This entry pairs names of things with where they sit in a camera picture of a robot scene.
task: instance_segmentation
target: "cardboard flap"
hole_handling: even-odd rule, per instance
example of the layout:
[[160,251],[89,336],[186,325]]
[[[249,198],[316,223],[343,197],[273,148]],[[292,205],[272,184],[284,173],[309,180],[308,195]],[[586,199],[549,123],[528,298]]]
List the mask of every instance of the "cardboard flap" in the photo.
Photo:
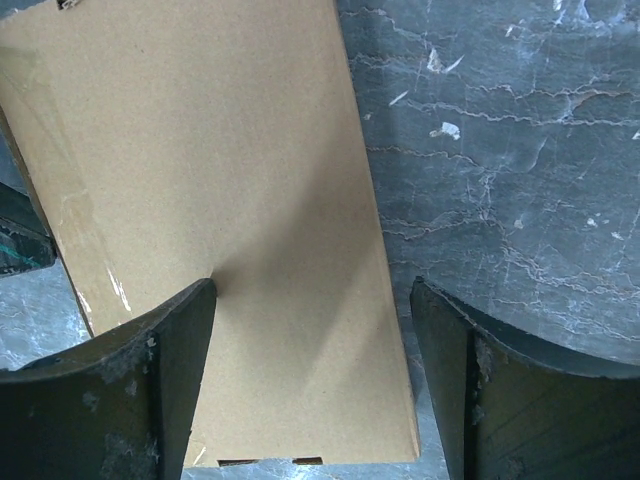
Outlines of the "cardboard flap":
[[3,22],[0,72],[94,332],[216,281],[187,465],[416,458],[333,0],[50,0]]

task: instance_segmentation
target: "packing tape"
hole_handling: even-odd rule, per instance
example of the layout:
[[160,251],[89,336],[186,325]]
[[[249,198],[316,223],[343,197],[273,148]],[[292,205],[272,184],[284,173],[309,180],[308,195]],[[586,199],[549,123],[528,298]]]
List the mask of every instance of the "packing tape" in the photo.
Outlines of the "packing tape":
[[20,152],[16,160],[25,163],[72,283],[74,273],[86,278],[95,272],[90,281],[74,285],[90,332],[102,333],[93,329],[96,314],[104,330],[133,319],[57,108],[51,75],[37,51],[0,46],[0,105],[8,121],[5,134]]

